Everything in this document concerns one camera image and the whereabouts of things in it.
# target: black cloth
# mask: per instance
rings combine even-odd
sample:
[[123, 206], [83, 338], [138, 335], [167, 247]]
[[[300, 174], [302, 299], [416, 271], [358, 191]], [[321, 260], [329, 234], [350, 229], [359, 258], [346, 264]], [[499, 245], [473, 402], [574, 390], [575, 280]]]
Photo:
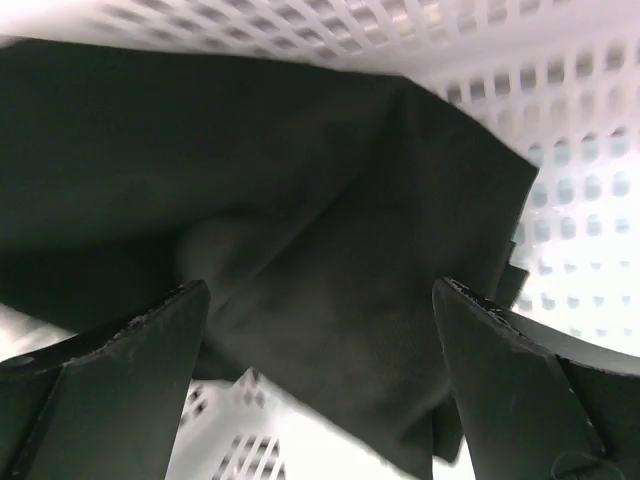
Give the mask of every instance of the black cloth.
[[254, 366], [431, 478], [431, 287], [492, 298], [533, 166], [398, 77], [37, 41], [0, 69], [0, 301], [84, 331], [203, 278], [196, 376]]

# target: black plastic piece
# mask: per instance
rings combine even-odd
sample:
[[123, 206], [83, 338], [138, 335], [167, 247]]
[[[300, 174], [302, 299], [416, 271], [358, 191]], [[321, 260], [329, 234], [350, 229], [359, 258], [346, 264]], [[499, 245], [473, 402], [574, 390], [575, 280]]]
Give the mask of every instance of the black plastic piece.
[[640, 359], [438, 280], [438, 331], [477, 480], [640, 478]]
[[0, 363], [0, 478], [164, 479], [208, 304], [194, 282], [142, 315]]
[[[504, 270], [498, 281], [498, 288], [492, 297], [495, 303], [506, 309], [510, 309], [514, 305], [529, 275], [529, 272], [514, 267], [508, 261], [515, 246], [515, 243], [511, 242], [508, 256], [505, 257]], [[448, 463], [454, 463], [460, 453], [464, 432], [453, 395], [449, 395], [426, 417], [428, 418], [422, 419], [412, 427], [407, 437], [409, 440], [413, 440], [413, 437], [422, 434], [423, 438], [418, 438], [423, 442], [430, 442], [433, 438], [433, 455]], [[428, 437], [427, 439], [425, 435], [432, 435], [432, 438]]]

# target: perforated basket wall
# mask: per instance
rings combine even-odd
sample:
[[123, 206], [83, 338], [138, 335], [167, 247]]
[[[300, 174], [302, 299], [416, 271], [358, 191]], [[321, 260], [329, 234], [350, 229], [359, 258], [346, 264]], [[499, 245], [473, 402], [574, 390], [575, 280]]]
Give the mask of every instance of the perforated basket wall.
[[[636, 0], [0, 3], [5, 41], [266, 56], [409, 76], [541, 167], [515, 235], [512, 262], [531, 272], [516, 309], [632, 354], [640, 353], [639, 27]], [[397, 475], [249, 374], [233, 386], [192, 386], [168, 478]], [[472, 478], [467, 456], [456, 469], [437, 468], [436, 479], [447, 478]]]

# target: white plastic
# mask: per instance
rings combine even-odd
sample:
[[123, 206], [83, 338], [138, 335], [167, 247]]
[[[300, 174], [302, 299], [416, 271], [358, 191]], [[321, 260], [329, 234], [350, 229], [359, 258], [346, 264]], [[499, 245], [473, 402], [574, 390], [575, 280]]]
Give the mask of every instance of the white plastic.
[[[409, 76], [541, 167], [515, 237], [512, 262], [531, 273], [516, 310], [632, 354], [640, 354], [639, 27], [637, 0], [0, 2], [3, 41], [268, 56]], [[8, 350], [15, 328], [3, 333], [0, 358], [20, 353]], [[194, 416], [200, 403], [187, 399], [169, 479], [398, 478], [265, 380], [243, 382], [192, 387], [207, 406]], [[238, 400], [247, 391], [250, 400]], [[255, 460], [246, 469], [245, 458]], [[436, 480], [454, 478], [473, 478], [466, 453], [455, 469], [436, 467]]]

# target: black garment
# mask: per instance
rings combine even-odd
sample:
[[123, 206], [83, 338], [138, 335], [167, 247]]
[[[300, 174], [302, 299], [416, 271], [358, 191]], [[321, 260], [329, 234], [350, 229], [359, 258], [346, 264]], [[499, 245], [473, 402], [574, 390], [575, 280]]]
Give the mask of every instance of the black garment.
[[204, 278], [197, 374], [254, 366], [431, 478], [431, 287], [493, 297], [534, 167], [402, 78], [45, 42], [0, 69], [1, 301], [82, 331]]

